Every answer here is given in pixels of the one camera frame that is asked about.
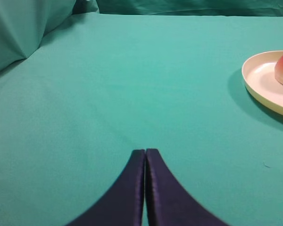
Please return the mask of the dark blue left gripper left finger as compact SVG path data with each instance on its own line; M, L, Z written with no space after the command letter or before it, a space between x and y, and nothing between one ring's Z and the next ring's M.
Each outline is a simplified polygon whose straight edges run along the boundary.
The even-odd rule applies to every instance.
M113 185L69 226L141 226L145 151L133 150Z

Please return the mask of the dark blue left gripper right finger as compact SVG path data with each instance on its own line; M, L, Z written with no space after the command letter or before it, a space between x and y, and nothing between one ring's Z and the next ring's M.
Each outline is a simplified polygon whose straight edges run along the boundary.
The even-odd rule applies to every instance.
M177 181L159 150L147 149L145 197L150 226L225 226Z

